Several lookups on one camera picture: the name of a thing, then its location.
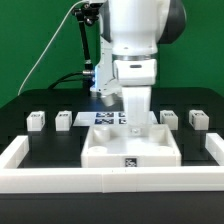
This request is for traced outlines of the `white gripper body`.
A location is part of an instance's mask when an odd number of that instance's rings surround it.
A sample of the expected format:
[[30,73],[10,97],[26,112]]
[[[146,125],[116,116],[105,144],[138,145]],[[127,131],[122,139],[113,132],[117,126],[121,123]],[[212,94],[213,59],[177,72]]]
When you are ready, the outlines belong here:
[[114,61],[114,73],[121,86],[123,107],[130,127],[148,123],[151,88],[156,82],[157,60]]

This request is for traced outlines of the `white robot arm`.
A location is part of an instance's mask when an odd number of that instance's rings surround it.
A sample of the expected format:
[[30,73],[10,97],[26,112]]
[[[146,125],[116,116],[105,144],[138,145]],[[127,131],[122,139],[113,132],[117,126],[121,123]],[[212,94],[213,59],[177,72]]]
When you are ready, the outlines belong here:
[[171,44],[186,26],[182,0],[88,0],[99,9],[100,61],[91,92],[107,106],[123,99],[129,132],[147,130],[157,46]]

